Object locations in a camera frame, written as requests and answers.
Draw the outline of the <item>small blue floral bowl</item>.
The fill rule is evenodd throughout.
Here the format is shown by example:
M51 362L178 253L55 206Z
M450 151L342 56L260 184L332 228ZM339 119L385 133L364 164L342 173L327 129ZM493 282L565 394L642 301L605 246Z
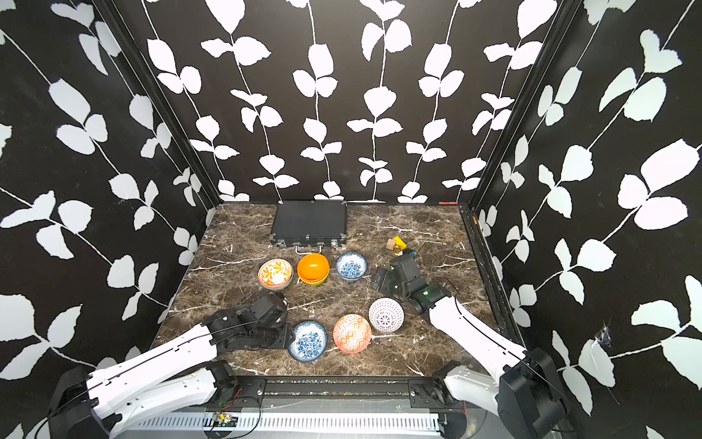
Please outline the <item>small blue floral bowl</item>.
M336 260L336 273L349 282L361 279L368 268L367 259L358 252L345 252Z

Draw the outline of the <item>orange plastic bowl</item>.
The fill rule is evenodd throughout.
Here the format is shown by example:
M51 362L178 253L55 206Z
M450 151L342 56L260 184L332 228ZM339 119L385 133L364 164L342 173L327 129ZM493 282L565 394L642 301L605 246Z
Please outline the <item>orange plastic bowl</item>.
M330 274L330 264L323 254L307 254L297 265L299 278L317 280L326 278Z

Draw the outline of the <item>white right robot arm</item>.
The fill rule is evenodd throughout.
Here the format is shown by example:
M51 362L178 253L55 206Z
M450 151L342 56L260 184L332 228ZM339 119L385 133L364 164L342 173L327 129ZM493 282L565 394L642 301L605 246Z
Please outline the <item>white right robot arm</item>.
M554 361L543 349L518 345L471 314L449 289L429 284L409 254L378 267L371 288L391 297L458 343L485 374L455 366L441 378L457 402L496 415L514 438L545 438L572 411Z

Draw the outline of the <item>orange leaf pattern bowl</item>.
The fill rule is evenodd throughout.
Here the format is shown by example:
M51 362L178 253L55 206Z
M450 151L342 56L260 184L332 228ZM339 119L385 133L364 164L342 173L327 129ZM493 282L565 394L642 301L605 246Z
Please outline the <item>orange leaf pattern bowl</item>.
M258 280L262 287L278 291L282 290L294 276L294 267L285 259L271 259L264 263L258 272Z

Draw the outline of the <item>large blue floral bowl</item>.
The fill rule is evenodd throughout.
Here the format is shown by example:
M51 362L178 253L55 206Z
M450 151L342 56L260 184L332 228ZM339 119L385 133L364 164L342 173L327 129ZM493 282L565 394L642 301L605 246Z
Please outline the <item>large blue floral bowl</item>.
M317 322L305 321L292 329L294 341L288 348L290 356L299 362L318 360L327 350L328 336Z

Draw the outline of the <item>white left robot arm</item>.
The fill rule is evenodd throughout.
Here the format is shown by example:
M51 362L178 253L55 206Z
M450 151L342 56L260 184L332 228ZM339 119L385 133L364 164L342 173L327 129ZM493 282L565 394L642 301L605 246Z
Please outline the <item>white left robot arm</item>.
M288 349L288 303L269 293L251 305L221 309L144 354L97 371L64 373L49 403L52 438L115 438L164 413L206 404L228 407L242 396L222 355Z

